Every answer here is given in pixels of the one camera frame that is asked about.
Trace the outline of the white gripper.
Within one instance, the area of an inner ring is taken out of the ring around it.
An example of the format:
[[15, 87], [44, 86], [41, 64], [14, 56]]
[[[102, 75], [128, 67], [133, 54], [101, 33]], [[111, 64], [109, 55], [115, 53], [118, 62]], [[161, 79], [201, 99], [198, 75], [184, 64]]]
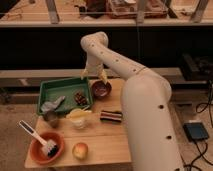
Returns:
[[98, 72], [100, 80], [106, 84], [108, 82], [107, 73], [103, 68], [103, 63], [95, 55], [87, 54], [86, 68], [81, 72], [81, 79], [88, 76], [89, 72]]

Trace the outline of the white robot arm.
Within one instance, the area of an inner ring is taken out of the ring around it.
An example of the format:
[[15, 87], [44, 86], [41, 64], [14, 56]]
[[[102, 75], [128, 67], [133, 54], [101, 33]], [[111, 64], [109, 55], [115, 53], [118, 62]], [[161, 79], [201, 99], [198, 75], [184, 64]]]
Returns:
[[168, 103], [170, 83], [152, 69], [108, 48], [104, 32], [86, 35], [80, 41], [87, 54], [87, 76], [102, 80], [105, 67], [124, 79], [121, 110], [128, 137], [133, 171], [184, 171]]

